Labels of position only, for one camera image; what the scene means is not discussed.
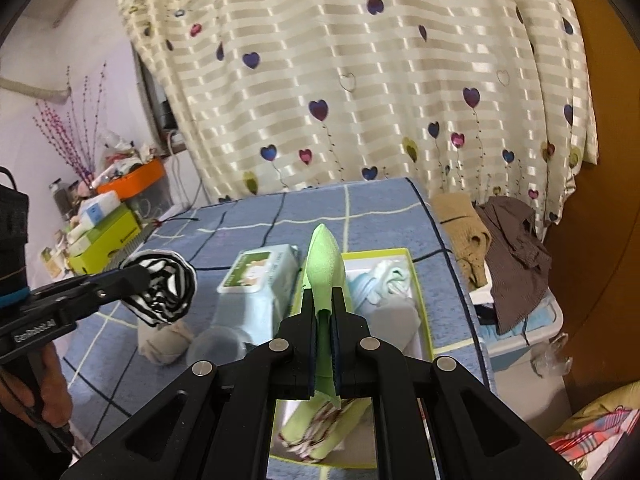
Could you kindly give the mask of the black white striped sock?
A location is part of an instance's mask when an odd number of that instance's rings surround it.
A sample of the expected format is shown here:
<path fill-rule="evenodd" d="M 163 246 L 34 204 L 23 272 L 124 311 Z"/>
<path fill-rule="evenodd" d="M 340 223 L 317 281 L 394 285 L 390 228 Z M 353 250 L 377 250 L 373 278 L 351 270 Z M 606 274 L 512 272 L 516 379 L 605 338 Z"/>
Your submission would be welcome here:
<path fill-rule="evenodd" d="M 126 258 L 118 268 L 140 268 L 148 274 L 148 284 L 142 291 L 122 300 L 147 326 L 169 325 L 188 314 L 198 291 L 198 274 L 178 252 L 142 250 Z"/>

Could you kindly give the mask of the green patterned cloth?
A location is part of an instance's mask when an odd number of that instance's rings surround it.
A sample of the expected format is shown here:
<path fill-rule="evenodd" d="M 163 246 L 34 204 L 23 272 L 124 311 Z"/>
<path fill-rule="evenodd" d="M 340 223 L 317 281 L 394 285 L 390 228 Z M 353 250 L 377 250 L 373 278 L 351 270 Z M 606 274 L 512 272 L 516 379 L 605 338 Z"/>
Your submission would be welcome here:
<path fill-rule="evenodd" d="M 371 405 L 369 399 L 335 405 L 324 396 L 300 402 L 278 431 L 285 451 L 299 460 L 325 460 L 354 431 Z"/>

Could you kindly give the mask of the yellow-green shoe box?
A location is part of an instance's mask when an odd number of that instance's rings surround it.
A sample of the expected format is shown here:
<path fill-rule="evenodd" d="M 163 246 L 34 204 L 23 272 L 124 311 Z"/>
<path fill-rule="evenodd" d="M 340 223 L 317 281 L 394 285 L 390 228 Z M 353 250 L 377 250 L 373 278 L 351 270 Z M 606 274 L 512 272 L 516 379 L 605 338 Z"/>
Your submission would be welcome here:
<path fill-rule="evenodd" d="M 126 205 L 120 205 L 70 245 L 67 259 L 70 270 L 79 275 L 103 271 L 116 252 L 140 232 L 134 213 Z"/>

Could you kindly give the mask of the white blue tissue box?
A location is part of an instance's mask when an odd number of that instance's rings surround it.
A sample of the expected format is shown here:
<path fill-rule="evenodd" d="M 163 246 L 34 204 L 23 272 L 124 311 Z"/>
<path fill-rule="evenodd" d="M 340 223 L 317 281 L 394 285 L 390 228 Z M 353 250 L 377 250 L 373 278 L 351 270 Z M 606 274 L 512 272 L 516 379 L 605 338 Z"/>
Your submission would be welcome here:
<path fill-rule="evenodd" d="M 120 206 L 120 199 L 115 191 L 99 194 L 85 200 L 79 208 L 79 224 L 87 230 L 93 229 Z"/>

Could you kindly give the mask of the beige rolled sock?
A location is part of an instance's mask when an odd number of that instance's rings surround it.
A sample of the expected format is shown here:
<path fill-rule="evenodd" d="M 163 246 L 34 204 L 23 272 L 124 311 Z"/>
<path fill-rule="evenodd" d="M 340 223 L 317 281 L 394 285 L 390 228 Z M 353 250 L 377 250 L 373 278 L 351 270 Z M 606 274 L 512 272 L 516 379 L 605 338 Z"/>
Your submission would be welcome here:
<path fill-rule="evenodd" d="M 176 362 L 190 347 L 192 330 L 183 320 L 172 324 L 149 326 L 138 323 L 138 352 L 156 366 Z"/>

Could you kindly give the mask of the orange storage bin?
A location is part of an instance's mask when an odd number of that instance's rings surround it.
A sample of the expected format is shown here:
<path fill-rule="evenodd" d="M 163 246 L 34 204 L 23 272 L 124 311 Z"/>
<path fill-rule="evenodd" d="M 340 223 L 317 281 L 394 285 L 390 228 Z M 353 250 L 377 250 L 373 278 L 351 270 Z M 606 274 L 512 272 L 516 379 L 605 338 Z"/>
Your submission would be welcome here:
<path fill-rule="evenodd" d="M 158 158 L 130 171 L 123 177 L 99 185 L 96 192 L 106 194 L 115 192 L 120 200 L 129 200 L 166 176 L 165 168 Z"/>

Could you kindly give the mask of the grey white sock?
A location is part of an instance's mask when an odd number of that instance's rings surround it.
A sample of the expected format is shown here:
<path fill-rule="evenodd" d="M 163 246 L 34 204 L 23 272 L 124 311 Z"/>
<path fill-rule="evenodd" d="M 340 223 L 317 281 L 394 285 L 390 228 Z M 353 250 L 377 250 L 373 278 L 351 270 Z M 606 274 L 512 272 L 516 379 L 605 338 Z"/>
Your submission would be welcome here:
<path fill-rule="evenodd" d="M 415 308 L 359 309 L 372 337 L 392 344 L 405 356 L 422 359 L 422 322 Z"/>

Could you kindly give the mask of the white storage bin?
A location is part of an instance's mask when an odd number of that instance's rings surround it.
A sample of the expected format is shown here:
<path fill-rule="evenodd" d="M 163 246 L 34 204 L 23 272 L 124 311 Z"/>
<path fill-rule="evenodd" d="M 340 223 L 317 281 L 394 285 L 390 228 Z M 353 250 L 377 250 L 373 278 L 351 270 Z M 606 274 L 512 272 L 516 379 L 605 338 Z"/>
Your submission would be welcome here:
<path fill-rule="evenodd" d="M 510 332 L 499 335 L 493 325 L 480 326 L 500 398 L 542 436 L 570 416 L 560 368 L 555 364 L 534 367 L 534 359 L 560 338 L 563 324 L 558 300 L 546 292 L 538 307 Z"/>

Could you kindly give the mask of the wet wipes pack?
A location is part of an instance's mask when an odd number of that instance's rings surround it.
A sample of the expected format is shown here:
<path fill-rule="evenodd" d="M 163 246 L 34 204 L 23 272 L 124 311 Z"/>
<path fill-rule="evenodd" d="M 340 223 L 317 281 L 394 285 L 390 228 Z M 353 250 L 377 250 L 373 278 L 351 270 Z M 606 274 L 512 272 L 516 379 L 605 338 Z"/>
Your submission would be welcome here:
<path fill-rule="evenodd" d="M 299 269 L 295 245 L 240 252 L 217 287 L 214 337 L 240 349 L 270 340 L 290 313 Z"/>

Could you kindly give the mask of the pink branch decoration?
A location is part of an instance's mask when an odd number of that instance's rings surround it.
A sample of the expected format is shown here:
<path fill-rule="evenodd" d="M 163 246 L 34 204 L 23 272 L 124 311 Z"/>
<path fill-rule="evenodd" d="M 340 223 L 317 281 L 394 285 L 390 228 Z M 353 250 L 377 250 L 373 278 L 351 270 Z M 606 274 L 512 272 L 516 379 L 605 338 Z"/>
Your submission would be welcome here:
<path fill-rule="evenodd" d="M 96 155 L 103 126 L 106 69 L 107 62 L 104 62 L 95 77 L 87 75 L 73 86 L 72 71 L 67 66 L 63 102 L 55 104 L 52 98 L 36 99 L 36 112 L 32 116 L 47 144 L 88 188 L 93 188 L 98 166 Z"/>

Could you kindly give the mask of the green white cardboard box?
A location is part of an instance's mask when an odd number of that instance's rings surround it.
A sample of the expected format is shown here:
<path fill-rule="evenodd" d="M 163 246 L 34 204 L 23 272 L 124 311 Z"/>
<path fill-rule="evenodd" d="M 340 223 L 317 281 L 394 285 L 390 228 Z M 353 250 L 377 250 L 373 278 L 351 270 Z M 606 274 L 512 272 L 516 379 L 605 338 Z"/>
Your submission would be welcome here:
<path fill-rule="evenodd" d="M 343 262 L 346 280 L 354 275 L 371 270 L 378 262 L 386 259 L 400 260 L 408 264 L 411 274 L 411 292 L 408 298 L 390 298 L 382 300 L 379 304 L 366 302 L 357 310 L 352 305 L 350 310 L 357 314 L 359 309 L 383 309 L 383 308 L 415 308 L 422 322 L 422 344 L 424 357 L 420 360 L 429 361 L 433 357 L 433 345 L 430 328 L 427 323 L 427 308 L 423 300 L 423 292 L 416 278 L 416 269 L 411 262 L 411 255 L 407 248 L 390 248 L 366 250 L 365 252 L 345 252 Z M 270 457 L 280 462 L 295 466 L 308 467 L 313 471 L 324 469 L 370 470 L 376 467 L 374 425 L 372 406 L 370 405 L 354 431 L 340 444 L 325 460 L 319 463 L 308 463 L 299 460 L 293 453 L 286 452 L 278 438 L 278 431 L 285 421 L 302 401 L 280 401 L 276 408 L 276 421 L 273 425 Z"/>

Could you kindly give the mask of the plaid pillow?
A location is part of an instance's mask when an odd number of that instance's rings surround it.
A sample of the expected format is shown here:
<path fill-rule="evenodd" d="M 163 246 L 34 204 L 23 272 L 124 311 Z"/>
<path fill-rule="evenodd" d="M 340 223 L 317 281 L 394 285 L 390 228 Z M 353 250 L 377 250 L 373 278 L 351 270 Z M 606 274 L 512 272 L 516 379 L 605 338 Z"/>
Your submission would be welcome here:
<path fill-rule="evenodd" d="M 639 382 L 582 408 L 548 443 L 582 479 L 638 479 Z"/>

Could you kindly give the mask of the brown checked shirt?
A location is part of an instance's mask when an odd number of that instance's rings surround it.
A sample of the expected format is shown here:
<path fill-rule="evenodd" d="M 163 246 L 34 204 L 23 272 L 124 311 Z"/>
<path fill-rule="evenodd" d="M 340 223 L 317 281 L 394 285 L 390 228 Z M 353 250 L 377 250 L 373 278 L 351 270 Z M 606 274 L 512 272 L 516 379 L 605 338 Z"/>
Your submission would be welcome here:
<path fill-rule="evenodd" d="M 548 289 L 552 258 L 536 234 L 536 214 L 509 196 L 492 196 L 475 208 L 491 242 L 486 262 L 497 333 L 504 335 L 538 307 Z"/>

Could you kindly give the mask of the tan knitted garment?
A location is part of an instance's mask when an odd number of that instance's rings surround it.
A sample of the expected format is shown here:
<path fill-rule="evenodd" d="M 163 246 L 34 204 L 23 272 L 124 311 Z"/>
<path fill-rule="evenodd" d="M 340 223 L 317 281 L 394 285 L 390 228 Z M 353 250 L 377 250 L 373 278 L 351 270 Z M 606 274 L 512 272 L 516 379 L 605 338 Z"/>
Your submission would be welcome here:
<path fill-rule="evenodd" d="M 449 237 L 466 286 L 475 290 L 488 284 L 485 259 L 491 235 L 476 212 L 469 194 L 439 194 L 432 198 L 434 214 Z"/>

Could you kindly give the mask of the cream heart-patterned curtain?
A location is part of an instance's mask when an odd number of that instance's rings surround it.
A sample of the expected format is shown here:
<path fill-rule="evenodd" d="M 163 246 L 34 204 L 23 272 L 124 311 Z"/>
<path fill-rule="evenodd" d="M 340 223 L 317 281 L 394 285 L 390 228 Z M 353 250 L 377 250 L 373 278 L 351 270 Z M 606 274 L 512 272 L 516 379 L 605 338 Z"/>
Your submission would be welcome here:
<path fill-rule="evenodd" d="M 572 0 L 115 0 L 207 193 L 412 177 L 558 222 L 599 156 Z"/>

